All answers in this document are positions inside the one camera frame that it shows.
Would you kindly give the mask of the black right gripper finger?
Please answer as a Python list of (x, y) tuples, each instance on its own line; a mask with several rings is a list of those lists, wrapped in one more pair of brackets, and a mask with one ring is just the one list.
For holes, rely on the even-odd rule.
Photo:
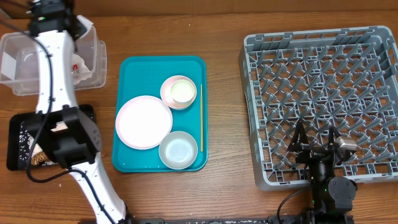
[(335, 126), (330, 126), (328, 130), (328, 149), (338, 147), (340, 144), (338, 138), (341, 136), (340, 132)]
[(302, 152), (308, 150), (308, 138), (301, 120), (297, 121), (294, 135), (287, 150), (290, 152)]

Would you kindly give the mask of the white napkin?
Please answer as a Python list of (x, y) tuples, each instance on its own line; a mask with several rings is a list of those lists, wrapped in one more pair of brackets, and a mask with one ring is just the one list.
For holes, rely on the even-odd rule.
[(81, 81), (87, 80), (92, 77), (92, 73), (85, 65), (85, 61), (77, 54), (72, 55), (72, 66), (77, 65), (78, 70), (72, 71), (74, 84), (77, 85)]
[(91, 28), (93, 27), (93, 23), (82, 15), (78, 15), (76, 17), (78, 19), (78, 39), (84, 38)]

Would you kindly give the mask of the wooden chopstick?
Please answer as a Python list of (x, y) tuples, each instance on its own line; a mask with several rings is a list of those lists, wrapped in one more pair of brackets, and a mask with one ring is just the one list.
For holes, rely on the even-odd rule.
[(203, 152), (203, 84), (200, 85), (200, 152)]

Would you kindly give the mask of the large pink plate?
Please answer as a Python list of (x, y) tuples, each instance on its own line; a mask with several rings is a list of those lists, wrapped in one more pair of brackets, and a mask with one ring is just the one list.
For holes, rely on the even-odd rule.
[(161, 99), (149, 95), (137, 96), (123, 104), (115, 120), (118, 138), (138, 150), (158, 146), (171, 132), (172, 125), (170, 108)]

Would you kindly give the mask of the grey-white bowl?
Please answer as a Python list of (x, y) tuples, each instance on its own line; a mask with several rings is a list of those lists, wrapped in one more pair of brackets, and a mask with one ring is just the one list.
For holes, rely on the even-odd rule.
[(170, 169), (186, 169), (195, 162), (198, 144), (192, 135), (174, 131), (166, 135), (159, 145), (159, 157)]

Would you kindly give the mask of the white rice pile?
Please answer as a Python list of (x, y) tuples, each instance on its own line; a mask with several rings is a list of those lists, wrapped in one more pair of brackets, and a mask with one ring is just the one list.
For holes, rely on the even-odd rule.
[[(18, 168), (25, 169), (27, 165), (28, 155), (34, 138), (27, 132), (24, 122), (20, 125), (19, 131), (19, 155), (18, 155)], [(39, 145), (34, 147), (33, 152), (40, 152), (42, 149)]]

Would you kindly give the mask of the cream cup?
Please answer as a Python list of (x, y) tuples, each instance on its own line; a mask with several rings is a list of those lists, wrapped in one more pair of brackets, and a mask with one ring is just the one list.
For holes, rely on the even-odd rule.
[(195, 87), (188, 80), (177, 80), (170, 89), (173, 101), (180, 106), (189, 105), (195, 98)]

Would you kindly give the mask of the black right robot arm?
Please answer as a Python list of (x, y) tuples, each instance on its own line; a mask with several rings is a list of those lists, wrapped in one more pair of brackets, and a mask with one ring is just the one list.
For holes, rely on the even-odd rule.
[(296, 152), (296, 162), (309, 169), (305, 177), (312, 191), (312, 208), (294, 218), (295, 223), (353, 223), (347, 213), (353, 209), (353, 200), (358, 190), (357, 183), (335, 174), (335, 166), (346, 162), (356, 153), (357, 143), (340, 134), (330, 126), (325, 146), (311, 146), (301, 121), (296, 124), (293, 138), (288, 146)]

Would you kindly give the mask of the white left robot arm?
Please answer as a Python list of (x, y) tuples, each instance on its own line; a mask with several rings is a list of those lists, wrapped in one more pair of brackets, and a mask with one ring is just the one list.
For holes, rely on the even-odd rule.
[(39, 99), (35, 116), (25, 122), (45, 155), (63, 172), (46, 182), (71, 175), (89, 201), (97, 223), (132, 223), (101, 160), (100, 131), (78, 106), (72, 76), (76, 40), (89, 31), (89, 20), (74, 13), (73, 1), (30, 3), (29, 38), (39, 61)]

